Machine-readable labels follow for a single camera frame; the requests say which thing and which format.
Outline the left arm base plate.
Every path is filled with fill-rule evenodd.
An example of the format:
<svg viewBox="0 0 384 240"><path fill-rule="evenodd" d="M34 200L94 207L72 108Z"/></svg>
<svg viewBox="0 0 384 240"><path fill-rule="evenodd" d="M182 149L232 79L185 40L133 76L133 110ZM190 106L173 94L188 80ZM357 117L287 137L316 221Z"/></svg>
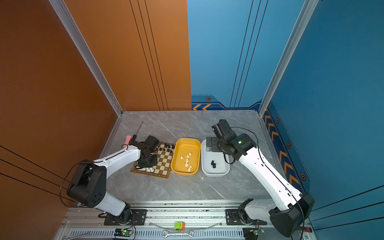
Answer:
<svg viewBox="0 0 384 240"><path fill-rule="evenodd" d="M129 209L123 211L119 216L107 214L105 226L143 226L147 217L146 209Z"/></svg>

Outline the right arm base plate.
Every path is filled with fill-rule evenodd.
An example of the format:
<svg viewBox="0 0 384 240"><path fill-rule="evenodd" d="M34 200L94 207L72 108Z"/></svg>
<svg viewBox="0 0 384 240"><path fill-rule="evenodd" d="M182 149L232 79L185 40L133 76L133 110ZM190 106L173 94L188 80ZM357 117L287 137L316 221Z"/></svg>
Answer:
<svg viewBox="0 0 384 240"><path fill-rule="evenodd" d="M245 215L244 211L240 211L239 209L226 209L226 224L228 226L235 225L248 225L248 226L266 226L267 222L262 220L251 220L249 217Z"/></svg>

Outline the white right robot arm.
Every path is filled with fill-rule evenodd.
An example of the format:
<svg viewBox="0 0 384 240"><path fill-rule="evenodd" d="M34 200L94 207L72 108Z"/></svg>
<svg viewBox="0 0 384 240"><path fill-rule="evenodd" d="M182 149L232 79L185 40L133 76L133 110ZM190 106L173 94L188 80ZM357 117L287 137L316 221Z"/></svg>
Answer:
<svg viewBox="0 0 384 240"><path fill-rule="evenodd" d="M255 226L260 221L270 223L285 237L291 237L296 230L304 232L315 199L295 188L270 164L257 140L247 134L237 135L226 120L219 120L212 129L220 151L245 166L274 201L271 205L254 199L244 201L238 207L240 222Z"/></svg>

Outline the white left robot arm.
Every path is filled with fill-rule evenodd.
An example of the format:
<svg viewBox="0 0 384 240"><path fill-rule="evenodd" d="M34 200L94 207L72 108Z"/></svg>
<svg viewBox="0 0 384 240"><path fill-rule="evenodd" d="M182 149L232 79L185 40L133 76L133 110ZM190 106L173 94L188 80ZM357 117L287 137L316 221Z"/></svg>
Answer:
<svg viewBox="0 0 384 240"><path fill-rule="evenodd" d="M137 142L136 136L128 136L122 149L102 159L82 161L67 189L67 195L89 208L106 212L127 224L133 217L130 204L107 192L107 179L116 171L136 163L139 169L151 168L157 164L155 150L159 140L148 136Z"/></svg>

